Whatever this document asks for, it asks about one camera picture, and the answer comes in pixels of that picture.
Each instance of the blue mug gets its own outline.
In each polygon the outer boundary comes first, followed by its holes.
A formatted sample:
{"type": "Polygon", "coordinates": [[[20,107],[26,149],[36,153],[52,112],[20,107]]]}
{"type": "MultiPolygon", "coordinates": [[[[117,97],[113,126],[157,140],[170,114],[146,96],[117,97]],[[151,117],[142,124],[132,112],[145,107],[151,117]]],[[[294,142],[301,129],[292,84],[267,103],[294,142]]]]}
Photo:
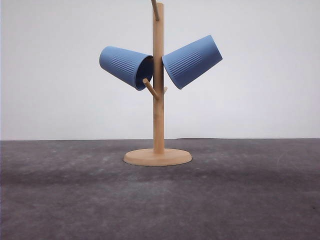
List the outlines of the blue mug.
{"type": "Polygon", "coordinates": [[[151,55],[114,46],[102,50],[99,63],[101,68],[138,91],[146,87],[142,80],[148,79],[150,82],[154,73],[154,58],[151,55]]]}
{"type": "Polygon", "coordinates": [[[212,38],[208,35],[162,57],[169,77],[182,89],[222,60],[212,38]]]}

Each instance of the white backdrop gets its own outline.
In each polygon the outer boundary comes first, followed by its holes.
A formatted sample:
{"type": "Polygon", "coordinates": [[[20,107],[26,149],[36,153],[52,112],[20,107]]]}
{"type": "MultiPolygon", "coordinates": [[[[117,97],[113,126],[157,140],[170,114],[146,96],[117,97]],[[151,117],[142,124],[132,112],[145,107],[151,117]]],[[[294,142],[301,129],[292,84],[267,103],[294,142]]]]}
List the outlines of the white backdrop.
{"type": "MultiPolygon", "coordinates": [[[[319,0],[163,0],[164,54],[211,34],[223,60],[177,89],[166,138],[319,138],[319,0]]],[[[99,66],[152,54],[149,0],[2,0],[3,140],[151,139],[152,97],[99,66]]]]}

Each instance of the wooden hook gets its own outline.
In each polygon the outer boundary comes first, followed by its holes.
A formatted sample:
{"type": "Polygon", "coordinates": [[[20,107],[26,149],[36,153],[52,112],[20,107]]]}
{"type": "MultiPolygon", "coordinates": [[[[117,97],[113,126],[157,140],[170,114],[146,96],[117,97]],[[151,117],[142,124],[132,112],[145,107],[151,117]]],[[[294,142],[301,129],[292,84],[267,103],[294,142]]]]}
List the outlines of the wooden hook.
{"type": "Polygon", "coordinates": [[[142,80],[143,84],[146,86],[146,88],[149,90],[149,92],[154,96],[155,99],[159,99],[158,94],[156,93],[156,91],[154,90],[154,88],[151,86],[150,82],[148,79],[144,78],[142,80]]]}
{"type": "Polygon", "coordinates": [[[158,12],[158,7],[157,7],[157,0],[151,0],[153,11],[154,11],[154,16],[155,20],[159,21],[159,12],[158,12]]]}

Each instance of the wooden mug stand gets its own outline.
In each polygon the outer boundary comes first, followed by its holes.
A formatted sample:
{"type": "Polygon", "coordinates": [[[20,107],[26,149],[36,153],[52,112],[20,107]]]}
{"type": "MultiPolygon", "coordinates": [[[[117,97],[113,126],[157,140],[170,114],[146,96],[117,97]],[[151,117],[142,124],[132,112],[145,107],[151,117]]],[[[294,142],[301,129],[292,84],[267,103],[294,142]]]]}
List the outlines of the wooden mug stand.
{"type": "Polygon", "coordinates": [[[171,166],[190,162],[189,152],[179,149],[165,148],[164,130],[164,5],[151,0],[152,33],[153,33],[153,87],[147,79],[144,85],[153,95],[153,148],[127,152],[123,160],[128,164],[141,166],[171,166]]]}

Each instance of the gray floor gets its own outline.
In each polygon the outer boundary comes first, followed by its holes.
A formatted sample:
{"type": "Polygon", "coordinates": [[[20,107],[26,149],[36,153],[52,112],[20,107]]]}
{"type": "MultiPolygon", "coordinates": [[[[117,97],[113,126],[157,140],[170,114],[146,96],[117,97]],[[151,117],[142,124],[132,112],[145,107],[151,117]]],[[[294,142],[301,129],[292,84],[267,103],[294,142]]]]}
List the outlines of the gray floor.
{"type": "Polygon", "coordinates": [[[320,139],[2,141],[3,240],[318,240],[320,139]]]}

